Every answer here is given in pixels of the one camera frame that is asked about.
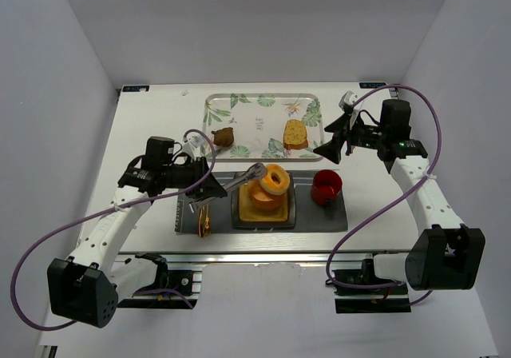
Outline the metal serving tongs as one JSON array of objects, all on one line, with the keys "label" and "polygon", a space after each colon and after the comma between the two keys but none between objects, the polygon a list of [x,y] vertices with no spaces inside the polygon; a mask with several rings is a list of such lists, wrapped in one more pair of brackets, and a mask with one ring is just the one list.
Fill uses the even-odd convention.
[{"label": "metal serving tongs", "polygon": [[199,212],[205,205],[211,204],[216,199],[225,198],[228,193],[239,188],[241,185],[244,185],[249,181],[260,180],[266,175],[266,166],[261,162],[255,163],[251,165],[245,172],[242,172],[240,176],[235,177],[226,185],[221,185],[221,189],[217,189],[217,193],[214,193],[212,196],[190,200],[190,203],[188,204],[189,208],[193,213]]}]

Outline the round orange bread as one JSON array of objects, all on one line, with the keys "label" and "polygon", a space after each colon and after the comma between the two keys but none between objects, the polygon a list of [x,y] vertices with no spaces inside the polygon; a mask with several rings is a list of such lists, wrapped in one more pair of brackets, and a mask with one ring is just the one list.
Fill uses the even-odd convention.
[{"label": "round orange bread", "polygon": [[258,181],[248,182],[248,196],[257,209],[267,211],[280,208],[286,200],[286,194],[270,194],[261,187]]}]

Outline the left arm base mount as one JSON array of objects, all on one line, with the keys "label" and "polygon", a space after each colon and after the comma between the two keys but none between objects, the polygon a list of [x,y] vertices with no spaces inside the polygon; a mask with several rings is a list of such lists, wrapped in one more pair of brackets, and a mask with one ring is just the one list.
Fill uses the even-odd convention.
[{"label": "left arm base mount", "polygon": [[191,263],[170,261],[162,255],[154,253],[138,253],[133,258],[127,258],[125,263],[131,261],[150,261],[156,266],[155,277],[150,284],[142,286],[137,291],[156,290],[155,293],[134,294],[120,301],[119,308],[138,309],[190,309],[186,299],[194,306],[200,293],[202,272]]}]

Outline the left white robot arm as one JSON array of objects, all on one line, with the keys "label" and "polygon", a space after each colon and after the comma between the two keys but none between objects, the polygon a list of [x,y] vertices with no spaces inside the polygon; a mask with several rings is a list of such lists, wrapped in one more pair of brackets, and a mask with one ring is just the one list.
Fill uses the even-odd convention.
[{"label": "left white robot arm", "polygon": [[199,130],[188,130],[179,153],[181,164],[176,163],[173,139],[147,140],[145,153],[129,162],[92,232],[65,259],[56,258],[48,267],[53,314],[103,328],[125,298],[168,287],[167,261],[158,254],[137,254],[122,266],[114,262],[137,222],[165,190],[173,196],[226,196],[212,175],[212,164],[195,155],[197,138],[210,142]]}]

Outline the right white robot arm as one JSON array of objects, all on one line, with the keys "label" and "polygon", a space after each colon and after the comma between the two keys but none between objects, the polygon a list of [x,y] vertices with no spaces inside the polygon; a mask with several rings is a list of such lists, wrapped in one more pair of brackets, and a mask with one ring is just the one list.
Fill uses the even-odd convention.
[{"label": "right white robot arm", "polygon": [[359,109],[341,105],[343,115],[326,127],[332,139],[314,152],[339,163],[342,149],[374,149],[403,192],[420,232],[407,253],[376,253],[362,263],[360,278],[337,281],[349,289],[376,290],[408,284],[414,290],[468,290],[474,286],[485,237],[470,228],[449,205],[432,174],[434,161],[410,136],[408,101],[387,99],[377,124],[368,125]]}]

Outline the orange glazed donut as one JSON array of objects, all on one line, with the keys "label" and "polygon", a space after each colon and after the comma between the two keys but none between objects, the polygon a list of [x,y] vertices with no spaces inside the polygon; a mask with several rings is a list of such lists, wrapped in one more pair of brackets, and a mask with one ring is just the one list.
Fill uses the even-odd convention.
[{"label": "orange glazed donut", "polygon": [[262,189],[275,196],[285,194],[291,183],[287,171],[277,164],[267,164],[266,170],[267,174],[259,180]]}]

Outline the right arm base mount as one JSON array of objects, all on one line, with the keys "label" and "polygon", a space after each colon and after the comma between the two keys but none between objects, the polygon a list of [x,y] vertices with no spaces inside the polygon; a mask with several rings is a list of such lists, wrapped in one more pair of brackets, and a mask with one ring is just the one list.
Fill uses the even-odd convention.
[{"label": "right arm base mount", "polygon": [[[346,284],[367,286],[390,283],[375,276],[370,258],[334,263],[332,274],[336,280]],[[337,314],[411,312],[408,288],[404,284],[393,288],[345,288],[327,278],[325,285],[334,289]]]}]

